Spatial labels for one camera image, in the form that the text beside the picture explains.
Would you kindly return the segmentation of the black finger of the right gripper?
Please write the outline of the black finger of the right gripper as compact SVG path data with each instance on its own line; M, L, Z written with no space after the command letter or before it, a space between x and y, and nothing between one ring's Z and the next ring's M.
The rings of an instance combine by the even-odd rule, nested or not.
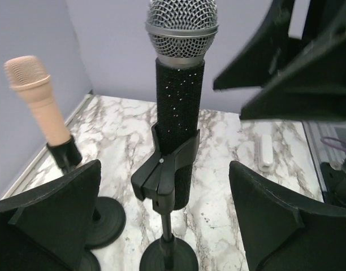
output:
M213 82L214 90L264 86L302 48L288 35L293 0L274 0L261 26Z
M246 103L241 120L346 122L346 1L310 4L305 47Z

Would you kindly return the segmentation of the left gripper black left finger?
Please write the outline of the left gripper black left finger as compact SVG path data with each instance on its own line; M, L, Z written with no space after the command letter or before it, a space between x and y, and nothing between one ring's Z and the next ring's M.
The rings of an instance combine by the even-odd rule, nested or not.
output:
M100 182L92 160L0 200L0 270L79 270Z

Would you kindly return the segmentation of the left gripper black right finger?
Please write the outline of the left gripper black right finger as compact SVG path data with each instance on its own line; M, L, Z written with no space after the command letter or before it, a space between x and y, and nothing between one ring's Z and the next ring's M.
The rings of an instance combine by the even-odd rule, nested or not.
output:
M249 270L346 270L346 209L230 162L230 187Z

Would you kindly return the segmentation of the black stand with round base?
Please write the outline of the black stand with round base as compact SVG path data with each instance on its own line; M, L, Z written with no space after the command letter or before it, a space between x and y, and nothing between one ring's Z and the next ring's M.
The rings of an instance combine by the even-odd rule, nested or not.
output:
M72 172L81 166L83 157L78 150L75 139L70 139L57 146L46 145L63 174ZM90 223L85 242L87 249L104 248L116 241L126 225L126 213L123 206L114 198L99 196Z

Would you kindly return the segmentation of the silver mesh head black microphone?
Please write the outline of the silver mesh head black microphone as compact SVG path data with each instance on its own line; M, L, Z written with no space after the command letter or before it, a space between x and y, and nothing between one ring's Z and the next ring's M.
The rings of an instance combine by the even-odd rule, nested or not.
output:
M155 132L163 156L175 159L174 211L189 202L200 132L204 57L218 31L215 1L150 1L145 23L157 58Z

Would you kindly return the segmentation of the beige pink microphone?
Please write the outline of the beige pink microphone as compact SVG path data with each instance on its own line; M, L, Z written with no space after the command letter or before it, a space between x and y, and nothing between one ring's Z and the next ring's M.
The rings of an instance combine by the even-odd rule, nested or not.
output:
M10 59L4 64L10 88L25 101L49 146L71 139L53 95L51 76L34 55Z

